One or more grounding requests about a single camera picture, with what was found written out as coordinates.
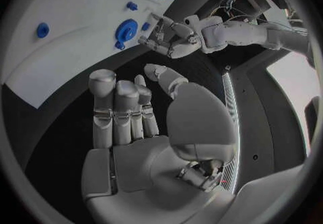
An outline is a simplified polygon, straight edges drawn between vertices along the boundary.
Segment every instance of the white surface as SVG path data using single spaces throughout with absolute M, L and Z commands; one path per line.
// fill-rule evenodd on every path
M 311 149 L 304 109 L 313 97 L 320 95 L 317 73 L 305 56 L 294 52 L 270 65 L 267 71 L 280 85 L 296 112 L 308 155 Z
M 138 11 L 126 9 L 128 1 Z M 68 80 L 91 65 L 120 52 L 114 47 L 115 30 L 132 18 L 137 36 L 125 43 L 137 45 L 149 14 L 163 14 L 174 0 L 14 0 L 0 30 L 0 49 L 5 50 L 2 83 L 24 101 L 38 108 Z M 36 28 L 46 22 L 50 33 L 38 39 Z

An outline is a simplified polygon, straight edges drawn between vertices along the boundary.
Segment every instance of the blue object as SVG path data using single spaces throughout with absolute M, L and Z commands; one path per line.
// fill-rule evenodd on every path
M 136 3 L 133 2 L 128 2 L 127 3 L 127 8 L 130 10 L 138 10 L 138 5 Z
M 145 22 L 142 26 L 142 31 L 148 30 L 149 27 L 150 27 L 150 24 L 148 22 Z
M 116 39 L 118 40 L 118 42 L 116 42 L 115 47 L 123 50 L 125 48 L 124 42 L 136 36 L 137 29 L 138 23 L 133 19 L 127 19 L 126 21 L 121 23 L 116 31 Z
M 50 27 L 46 23 L 40 23 L 37 27 L 37 37 L 44 38 L 50 32 Z

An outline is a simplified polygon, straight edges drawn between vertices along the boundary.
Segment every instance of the ventilation grille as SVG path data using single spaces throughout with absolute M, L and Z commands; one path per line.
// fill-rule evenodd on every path
M 234 126 L 236 128 L 236 133 L 239 135 L 239 120 L 237 113 L 237 106 L 235 102 L 235 96 L 233 87 L 231 84 L 231 79 L 229 74 L 225 74 L 223 77 L 224 93 L 226 96 L 226 106 L 229 110 L 229 113 L 233 119 Z M 233 160 L 223 167 L 223 175 L 221 178 L 221 186 L 232 193 L 235 193 L 235 184 L 238 173 L 238 159 L 239 159 L 239 145 L 237 146 L 236 154 Z

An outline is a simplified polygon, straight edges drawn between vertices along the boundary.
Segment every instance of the white panel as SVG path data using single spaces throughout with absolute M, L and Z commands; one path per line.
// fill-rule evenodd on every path
M 138 11 L 125 6 L 138 4 Z M 114 47 L 115 30 L 133 18 L 139 29 L 152 23 L 151 11 L 164 13 L 174 0 L 14 0 L 0 32 L 5 50 L 2 83 L 23 100 L 38 108 L 65 82 L 120 50 Z M 50 33 L 36 36 L 39 23 Z M 148 36 L 152 28 L 144 34 Z M 137 45 L 137 37 L 126 48 Z
M 267 68 L 291 102 L 298 117 L 304 136 L 306 154 L 310 153 L 310 140 L 304 109 L 311 99 L 320 95 L 316 71 L 308 64 L 305 56 L 291 52 Z

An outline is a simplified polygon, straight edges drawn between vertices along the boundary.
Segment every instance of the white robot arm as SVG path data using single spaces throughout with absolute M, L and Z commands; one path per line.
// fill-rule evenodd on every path
M 153 41 L 141 36 L 138 42 L 173 59 L 187 56 L 198 49 L 203 53 L 213 53 L 227 45 L 259 44 L 265 48 L 284 48 L 306 56 L 310 49 L 307 36 L 283 30 L 276 24 L 253 25 L 233 20 L 223 22 L 218 16 L 200 20 L 197 15 L 186 17 L 184 23 L 175 23 L 165 16 L 153 14 L 153 17 L 159 19 L 164 26 L 170 27 L 181 39 L 170 44 L 160 38 Z

